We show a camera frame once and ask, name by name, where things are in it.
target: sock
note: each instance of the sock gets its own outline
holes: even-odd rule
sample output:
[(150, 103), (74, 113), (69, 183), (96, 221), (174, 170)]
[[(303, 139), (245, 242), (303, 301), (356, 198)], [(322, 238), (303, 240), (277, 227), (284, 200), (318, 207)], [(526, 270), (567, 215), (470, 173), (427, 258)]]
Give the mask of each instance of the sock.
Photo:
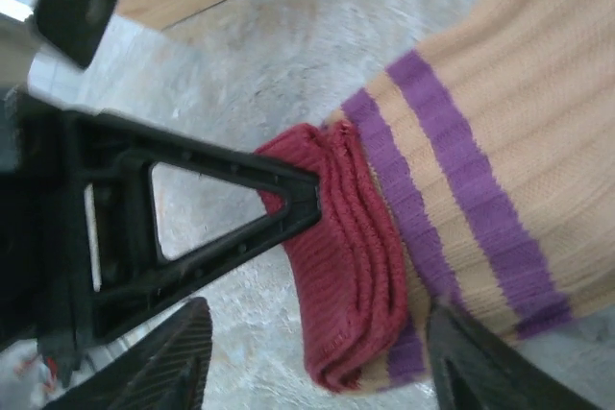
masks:
[(321, 176), (322, 221), (285, 244), (318, 384), (429, 375), (432, 297), (512, 344), (615, 301), (613, 2), (480, 0), (259, 150)]

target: gray floor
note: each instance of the gray floor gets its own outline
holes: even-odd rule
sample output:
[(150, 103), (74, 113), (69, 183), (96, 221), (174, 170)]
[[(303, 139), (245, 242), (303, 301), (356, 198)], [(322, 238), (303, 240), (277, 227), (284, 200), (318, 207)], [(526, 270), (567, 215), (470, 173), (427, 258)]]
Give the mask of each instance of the gray floor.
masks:
[[(198, 139), (253, 150), (284, 128), (318, 123), (380, 67), (446, 28), (474, 0), (230, 0), (163, 36), (122, 18), (77, 75), (50, 61), (34, 91), (114, 110)], [(258, 214), (254, 194), (179, 172), (157, 177), (170, 253)], [(369, 398), (332, 397), (303, 370), (298, 304), (279, 248), (203, 290), (214, 316), (208, 409), (434, 409), (429, 383)], [(532, 361), (615, 408), (615, 310), (527, 342)], [(150, 326), (128, 338), (135, 341)]]

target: purple stripe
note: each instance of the purple stripe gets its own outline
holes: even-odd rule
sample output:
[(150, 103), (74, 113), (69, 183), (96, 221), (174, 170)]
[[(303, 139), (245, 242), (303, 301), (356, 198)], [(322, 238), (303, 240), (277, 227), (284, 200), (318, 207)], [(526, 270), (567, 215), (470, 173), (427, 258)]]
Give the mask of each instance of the purple stripe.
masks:
[[(413, 255), (419, 276), (431, 294), (449, 293), (454, 300), (461, 302), (455, 276), (444, 258), (437, 231), (425, 212), (423, 198), (376, 102), (362, 89), (344, 104), (343, 109), (358, 128), (368, 161), (376, 171), (382, 194), (391, 207), (402, 239)], [(411, 318), (408, 318), (393, 349), (396, 352), (389, 354), (388, 368), (394, 382), (402, 379), (408, 382), (410, 373), (420, 374), (425, 370), (421, 341)]]
[(520, 334), (568, 322), (567, 297), (555, 289), (545, 255), (497, 184), (470, 124), (430, 65), (411, 52), (388, 68), (431, 141), (455, 199), (485, 252), (508, 303), (522, 319)]

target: black plastic part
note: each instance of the black plastic part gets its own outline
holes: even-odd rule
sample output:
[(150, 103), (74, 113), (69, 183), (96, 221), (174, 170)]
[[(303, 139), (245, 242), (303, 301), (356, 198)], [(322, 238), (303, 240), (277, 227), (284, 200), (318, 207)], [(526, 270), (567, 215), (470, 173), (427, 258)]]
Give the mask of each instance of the black plastic part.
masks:
[(211, 360), (211, 316), (188, 301), (103, 371), (45, 410), (200, 410)]
[[(57, 362), (64, 383), (87, 348), (114, 340), (320, 219), (318, 179), (276, 159), (117, 116), (60, 110), (15, 91), (2, 104), (0, 130), (0, 342), (36, 326), (39, 349)], [(168, 261), (151, 178), (159, 162), (277, 194), (283, 207)], [(88, 230), (90, 187), (96, 223)]]
[(428, 347), (440, 410), (598, 410), (454, 306), (434, 306)]
[(34, 24), (45, 41), (85, 69), (111, 20), (117, 0), (38, 0)]

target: folded red sock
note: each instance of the folded red sock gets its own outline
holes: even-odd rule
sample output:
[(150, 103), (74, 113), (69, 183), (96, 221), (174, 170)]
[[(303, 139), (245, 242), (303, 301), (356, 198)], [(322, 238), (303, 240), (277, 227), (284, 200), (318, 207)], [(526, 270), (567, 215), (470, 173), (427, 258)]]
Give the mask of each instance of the folded red sock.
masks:
[[(407, 318), (402, 241), (370, 176), (357, 130), (298, 125), (261, 147), (320, 177), (322, 219), (284, 243), (297, 287), (306, 370), (354, 390), (360, 366), (390, 348)], [(281, 200), (262, 193), (268, 212)]]

